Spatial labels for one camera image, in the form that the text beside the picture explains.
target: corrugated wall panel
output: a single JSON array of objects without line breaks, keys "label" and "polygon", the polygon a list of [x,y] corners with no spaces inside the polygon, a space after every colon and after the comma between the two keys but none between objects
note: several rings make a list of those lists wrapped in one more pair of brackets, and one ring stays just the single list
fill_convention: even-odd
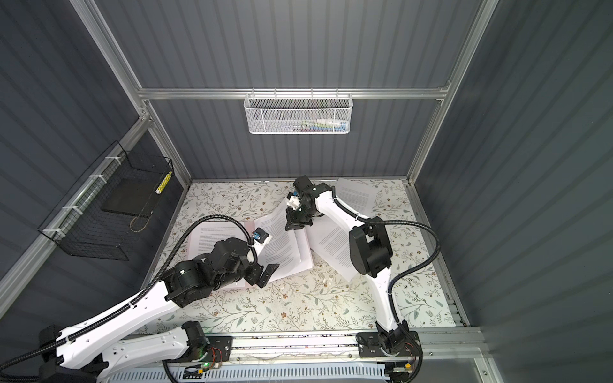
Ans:
[{"label": "corrugated wall panel", "polygon": [[478,0],[98,6],[147,88],[444,86]]},{"label": "corrugated wall panel", "polygon": [[254,135],[243,102],[155,100],[194,179],[406,176],[435,100],[357,100],[351,132]]},{"label": "corrugated wall panel", "polygon": [[610,378],[612,20],[502,1],[417,181],[508,382]]},{"label": "corrugated wall panel", "polygon": [[[161,155],[148,133],[133,150]],[[173,177],[128,261],[72,257],[56,249],[2,317],[0,360],[38,348],[38,332],[51,324],[65,327],[81,322],[135,294],[182,192],[181,184]],[[38,371],[41,363],[37,357],[15,366],[14,371]]]},{"label": "corrugated wall panel", "polygon": [[0,2],[0,276],[137,114],[69,1]]}]

